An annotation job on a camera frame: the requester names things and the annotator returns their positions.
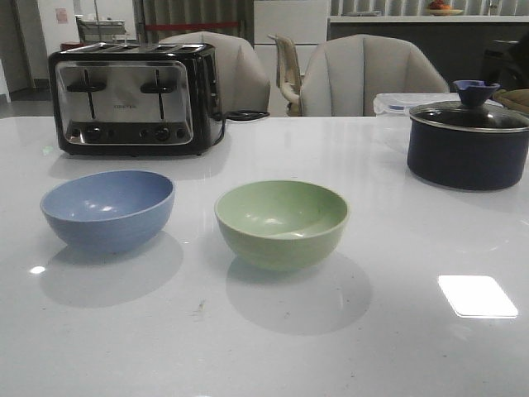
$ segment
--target stainless steel toaster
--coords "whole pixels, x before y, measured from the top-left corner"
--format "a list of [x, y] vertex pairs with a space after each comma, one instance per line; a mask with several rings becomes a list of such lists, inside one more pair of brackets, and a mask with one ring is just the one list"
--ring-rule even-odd
[[211, 45], [97, 43], [54, 53], [49, 70], [70, 154], [201, 154], [222, 138]]

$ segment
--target toaster power cord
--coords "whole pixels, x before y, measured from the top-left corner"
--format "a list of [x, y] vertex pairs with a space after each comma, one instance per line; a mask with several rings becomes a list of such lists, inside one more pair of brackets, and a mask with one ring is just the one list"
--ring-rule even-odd
[[226, 120], [232, 120], [234, 122], [252, 122], [261, 118], [268, 117], [269, 112], [261, 112], [259, 110], [232, 110], [222, 114], [216, 114], [213, 118], [217, 121], [222, 121], [221, 135], [213, 142], [215, 146], [218, 142], [224, 138], [224, 132], [226, 130]]

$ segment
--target beige chair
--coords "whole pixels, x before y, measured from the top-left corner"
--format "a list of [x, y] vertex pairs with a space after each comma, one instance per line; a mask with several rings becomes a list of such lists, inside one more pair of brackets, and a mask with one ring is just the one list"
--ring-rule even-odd
[[299, 90], [302, 76], [299, 71], [298, 52], [292, 39], [283, 36], [269, 36], [277, 47], [276, 85], [288, 101], [287, 114], [300, 116]]
[[320, 44], [300, 91], [303, 116], [373, 116], [378, 93], [445, 93], [446, 81], [412, 43], [355, 35]]
[[206, 43], [215, 47], [222, 111], [266, 112], [270, 81], [250, 43], [210, 31], [171, 36], [160, 43]]

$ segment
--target white countertop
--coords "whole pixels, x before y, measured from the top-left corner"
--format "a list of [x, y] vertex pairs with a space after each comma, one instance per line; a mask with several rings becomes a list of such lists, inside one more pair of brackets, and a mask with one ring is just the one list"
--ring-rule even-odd
[[[51, 117], [0, 120], [0, 395], [529, 395], [529, 175], [492, 193], [425, 184], [406, 166], [409, 128], [404, 117], [270, 118], [231, 122], [200, 157], [92, 158], [59, 150]], [[176, 183], [162, 233], [103, 259], [66, 247], [41, 196], [130, 168]], [[327, 260], [274, 274], [235, 258], [213, 204], [258, 179], [347, 199]], [[458, 317], [440, 275], [493, 277], [519, 314]]]
[[529, 16], [456, 15], [447, 17], [329, 17], [329, 23], [505, 23], [529, 22]]

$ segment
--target pot lid knob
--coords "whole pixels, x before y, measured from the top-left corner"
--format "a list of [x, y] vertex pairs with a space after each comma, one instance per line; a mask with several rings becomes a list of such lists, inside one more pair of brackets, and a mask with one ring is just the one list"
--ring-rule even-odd
[[499, 88], [499, 84], [487, 85], [483, 80], [456, 80], [454, 86], [461, 103], [468, 108], [483, 105]]

